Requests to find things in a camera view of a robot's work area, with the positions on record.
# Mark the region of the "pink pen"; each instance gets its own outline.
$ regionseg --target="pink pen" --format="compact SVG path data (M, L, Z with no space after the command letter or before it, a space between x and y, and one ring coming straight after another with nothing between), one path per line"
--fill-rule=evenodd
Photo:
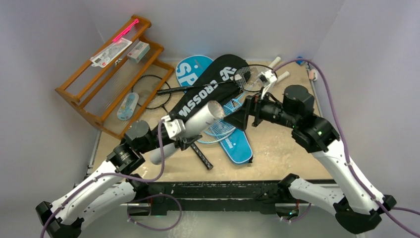
M137 23L139 23L139 19L135 19L133 23L131 23L127 28L125 28L125 30L123 30L117 37L115 37L112 42L117 42L123 35L127 34L131 30L131 27Z

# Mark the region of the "white cylindrical tube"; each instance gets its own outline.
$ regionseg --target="white cylindrical tube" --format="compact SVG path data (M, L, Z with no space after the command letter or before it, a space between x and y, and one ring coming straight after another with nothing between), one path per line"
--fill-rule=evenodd
M275 59L274 59L274 61L273 62L271 62L271 64L270 65L268 65L268 67L270 67L270 68L274 68L278 63L280 63L280 61L281 61L281 58L280 57L276 57Z
M279 83L281 80L290 76L289 71L282 73L280 76L277 77L276 84Z
M217 101L209 101L185 123L185 132L181 136L192 137L199 135L224 116L223 107ZM175 148L174 143L165 145L163 147L165 160L169 158L169 156L173 155L177 150L178 148ZM160 149L158 148L150 151L149 159L153 164L159 165L162 162Z

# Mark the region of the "small box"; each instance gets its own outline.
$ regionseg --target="small box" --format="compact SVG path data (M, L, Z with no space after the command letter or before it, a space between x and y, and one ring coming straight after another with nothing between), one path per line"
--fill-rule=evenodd
M136 44L136 46L130 50L130 52L127 54L127 57L135 62L139 63L140 60L143 58L143 56L150 50L149 44L140 41Z

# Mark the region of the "wooden tabletop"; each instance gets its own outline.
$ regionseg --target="wooden tabletop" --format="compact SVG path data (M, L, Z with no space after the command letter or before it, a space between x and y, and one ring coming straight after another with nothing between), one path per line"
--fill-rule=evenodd
M249 64L259 63L269 65L269 61L249 61ZM292 84L305 86L313 94L308 75L302 66L291 63L277 72L278 75L289 71L290 76L272 89L272 94L282 101L284 89ZM171 87L178 87L175 74L169 79ZM183 93L173 93L166 108L170 111L179 101ZM149 123L154 128L160 118L166 115L163 109L146 110L140 119ZM218 143L196 143L205 154L214 168L207 171L205 166L191 148L185 151L177 151L166 160L163 176L159 181L218 181L218 180L271 180L282 179L289 173L299 175L304 179L331 179L327 170L291 136L291 129L263 121L258 127L252 127L249 121L246 134L250 142L254 158L251 164L233 164ZM99 140L94 169L105 159L112 149L119 144L119 140L101 133ZM156 166L149 162L148 154L144 155L146 162L134 173L138 173L145 179L155 178L160 171L160 165Z

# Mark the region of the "wooden shelf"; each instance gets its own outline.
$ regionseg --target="wooden shelf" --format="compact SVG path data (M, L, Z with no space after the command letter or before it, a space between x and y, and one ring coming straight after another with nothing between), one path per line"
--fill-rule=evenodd
M157 89L149 95L144 108L136 109L136 114L129 121L114 121L116 111L121 105L125 95L135 85L138 79L148 70L151 65L159 67L160 73L164 71L165 77L162 78L162 84L173 73L174 68L158 60L158 56L163 52L162 45L157 44L143 36L146 29L151 26L149 20L133 15L119 31L117 31L102 47L100 47L92 56L103 50L112 43L112 40L125 30L134 20L135 24L131 30L124 35L133 43L120 55L118 55L106 67L92 67L92 62L88 59L74 74L72 74L60 87L56 88L58 92L84 119L91 125L111 134L116 138L122 138L124 132L129 128L144 111L147 104L155 96ZM137 44L143 41L150 45L150 50L141 59L139 63L134 63L127 58L127 53Z

